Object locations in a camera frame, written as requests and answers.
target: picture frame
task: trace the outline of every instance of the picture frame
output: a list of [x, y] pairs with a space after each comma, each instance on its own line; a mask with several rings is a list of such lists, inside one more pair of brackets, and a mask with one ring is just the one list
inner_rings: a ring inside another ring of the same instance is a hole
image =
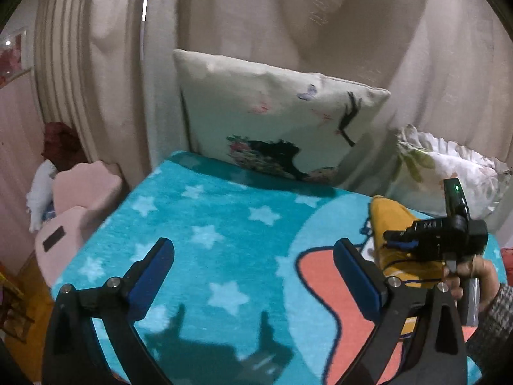
[[0, 40], [0, 88], [27, 69], [27, 30], [16, 30]]

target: floral pillow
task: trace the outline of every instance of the floral pillow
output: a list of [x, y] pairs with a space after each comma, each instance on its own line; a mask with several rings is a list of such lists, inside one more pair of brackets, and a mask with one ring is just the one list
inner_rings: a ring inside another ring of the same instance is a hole
[[177, 50], [175, 60], [198, 152], [295, 180], [330, 183], [390, 96], [225, 56]]
[[412, 125], [398, 132], [397, 149], [386, 196], [431, 216], [445, 216], [446, 178], [460, 179], [472, 218], [492, 213], [509, 186], [511, 170], [505, 163]]

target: wall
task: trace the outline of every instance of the wall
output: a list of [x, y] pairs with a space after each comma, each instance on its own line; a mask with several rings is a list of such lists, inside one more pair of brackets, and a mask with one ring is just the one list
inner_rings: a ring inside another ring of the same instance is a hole
[[[34, 64], [34, 30], [39, 0], [22, 0], [0, 33], [0, 41], [26, 28], [22, 65]], [[34, 250], [25, 195], [43, 161], [43, 122], [32, 73], [0, 90], [0, 261], [16, 274]]]

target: white stuffed toy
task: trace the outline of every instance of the white stuffed toy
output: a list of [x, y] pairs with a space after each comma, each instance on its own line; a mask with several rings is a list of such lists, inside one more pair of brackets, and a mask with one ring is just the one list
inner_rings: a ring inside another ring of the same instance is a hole
[[43, 214], [52, 202], [53, 178], [57, 168], [49, 160], [44, 161], [35, 171], [32, 188], [27, 194], [27, 207], [30, 210], [30, 233], [41, 230]]

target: screw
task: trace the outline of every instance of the screw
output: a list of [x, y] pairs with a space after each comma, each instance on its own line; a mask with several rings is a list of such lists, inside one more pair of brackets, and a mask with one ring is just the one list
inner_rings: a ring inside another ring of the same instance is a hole
[[69, 292], [71, 292], [71, 290], [73, 289], [73, 285], [71, 284], [64, 284], [61, 289], [60, 289], [60, 293], [63, 293], [63, 294], [67, 294]]
[[107, 280], [107, 286], [109, 288], [117, 288], [121, 284], [121, 278], [120, 277], [111, 277]]
[[397, 288], [401, 285], [401, 280], [398, 277], [389, 277], [387, 279], [388, 285]]
[[449, 290], [449, 287], [445, 282], [439, 282], [437, 288], [443, 293], [446, 293]]

